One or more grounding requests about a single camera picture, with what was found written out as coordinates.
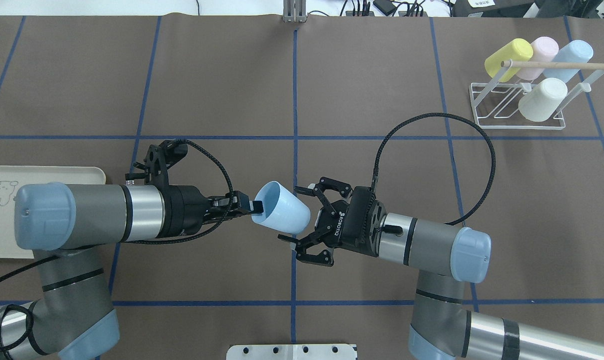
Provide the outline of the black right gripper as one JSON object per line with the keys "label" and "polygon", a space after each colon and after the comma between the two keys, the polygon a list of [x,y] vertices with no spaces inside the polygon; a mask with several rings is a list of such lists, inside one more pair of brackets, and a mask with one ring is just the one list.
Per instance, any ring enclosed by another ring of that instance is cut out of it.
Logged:
{"label": "black right gripper", "polygon": [[[295,186],[294,190],[296,194],[317,198],[324,205],[318,213],[315,231],[302,238],[277,235],[278,239],[293,245],[298,262],[332,267],[334,258],[328,249],[318,254],[308,253],[310,248],[322,243],[332,249],[346,249],[368,256],[379,255],[379,228],[388,212],[370,187],[354,187],[350,202],[343,199],[351,194],[351,185],[333,178],[321,177],[318,183],[312,183],[309,187]],[[330,203],[325,191],[335,191],[343,199]]]}

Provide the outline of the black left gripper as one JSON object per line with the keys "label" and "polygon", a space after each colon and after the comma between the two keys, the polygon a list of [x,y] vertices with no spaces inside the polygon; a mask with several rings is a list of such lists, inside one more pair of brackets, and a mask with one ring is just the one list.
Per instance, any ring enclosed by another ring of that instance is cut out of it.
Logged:
{"label": "black left gripper", "polygon": [[164,221],[159,239],[181,234],[195,235],[203,223],[218,223],[264,212],[263,202],[251,200],[241,191],[224,196],[204,196],[195,186],[159,187],[164,201]]}

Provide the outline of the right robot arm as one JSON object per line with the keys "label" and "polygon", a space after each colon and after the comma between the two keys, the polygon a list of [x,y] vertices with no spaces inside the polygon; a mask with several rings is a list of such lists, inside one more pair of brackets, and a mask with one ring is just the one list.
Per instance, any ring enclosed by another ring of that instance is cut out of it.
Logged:
{"label": "right robot arm", "polygon": [[463,307],[465,286],[487,275],[492,240],[470,227],[387,212],[372,187],[322,177],[295,191],[322,207],[294,245],[305,264],[330,267],[345,249],[417,269],[408,347],[418,360],[604,360],[604,344]]}

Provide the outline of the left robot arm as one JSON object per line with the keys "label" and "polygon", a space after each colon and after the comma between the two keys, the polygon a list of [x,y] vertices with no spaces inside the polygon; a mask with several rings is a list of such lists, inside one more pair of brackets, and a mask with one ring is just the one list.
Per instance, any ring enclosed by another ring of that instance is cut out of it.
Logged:
{"label": "left robot arm", "polygon": [[97,253],[103,244],[163,245],[204,224],[261,215],[260,200],[194,186],[27,184],[15,198],[14,232],[31,250],[43,297],[0,306],[0,360],[93,360],[119,342],[117,313]]}

